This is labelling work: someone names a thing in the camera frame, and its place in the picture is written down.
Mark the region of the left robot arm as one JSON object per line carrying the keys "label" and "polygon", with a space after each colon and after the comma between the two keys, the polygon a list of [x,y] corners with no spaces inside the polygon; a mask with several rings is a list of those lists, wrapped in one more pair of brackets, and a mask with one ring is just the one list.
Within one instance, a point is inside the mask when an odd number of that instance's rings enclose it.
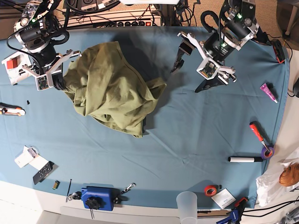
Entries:
{"label": "left robot arm", "polygon": [[179,32],[183,38],[171,73],[178,72],[184,64],[183,55],[197,50],[202,62],[196,69],[204,81],[195,90],[196,93],[236,81],[235,69],[224,65],[224,60],[234,50],[240,50],[259,30],[255,18],[256,3],[253,0],[226,0],[220,13],[207,10],[201,14],[201,23],[211,34],[200,42],[192,33]]}

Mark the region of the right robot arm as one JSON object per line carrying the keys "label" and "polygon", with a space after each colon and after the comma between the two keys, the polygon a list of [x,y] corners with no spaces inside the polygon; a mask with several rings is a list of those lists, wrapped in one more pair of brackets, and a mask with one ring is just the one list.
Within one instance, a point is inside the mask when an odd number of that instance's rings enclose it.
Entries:
{"label": "right robot arm", "polygon": [[14,24],[12,36],[23,48],[15,49],[12,55],[1,62],[11,85],[34,77],[38,91],[65,89],[63,63],[82,54],[80,51],[68,50],[63,55],[54,48],[66,43],[70,37],[66,29],[70,12],[66,12],[64,25],[53,14],[59,4],[58,0],[30,0],[21,18]]}

